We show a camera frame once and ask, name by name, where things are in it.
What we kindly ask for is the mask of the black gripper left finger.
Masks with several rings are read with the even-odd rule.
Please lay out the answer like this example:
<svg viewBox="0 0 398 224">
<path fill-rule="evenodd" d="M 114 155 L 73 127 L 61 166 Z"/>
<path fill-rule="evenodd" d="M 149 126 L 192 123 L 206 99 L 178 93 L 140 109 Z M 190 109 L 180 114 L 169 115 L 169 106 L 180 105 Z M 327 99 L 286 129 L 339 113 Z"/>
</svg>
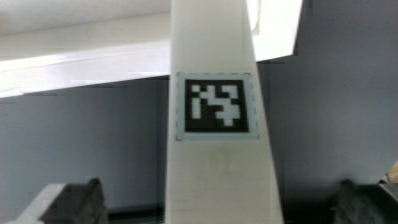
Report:
<svg viewBox="0 0 398 224">
<path fill-rule="evenodd" d="M 14 224 L 108 224 L 101 181 L 48 184 Z"/>
</svg>

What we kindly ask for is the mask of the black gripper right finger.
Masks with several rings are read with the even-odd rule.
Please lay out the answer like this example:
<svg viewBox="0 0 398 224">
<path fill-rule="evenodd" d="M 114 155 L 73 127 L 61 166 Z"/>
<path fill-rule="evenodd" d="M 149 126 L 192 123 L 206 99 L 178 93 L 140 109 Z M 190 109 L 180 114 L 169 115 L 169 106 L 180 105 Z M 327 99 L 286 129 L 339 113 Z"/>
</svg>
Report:
<svg viewBox="0 0 398 224">
<path fill-rule="evenodd" d="M 332 224 L 398 224 L 398 184 L 341 182 Z"/>
</svg>

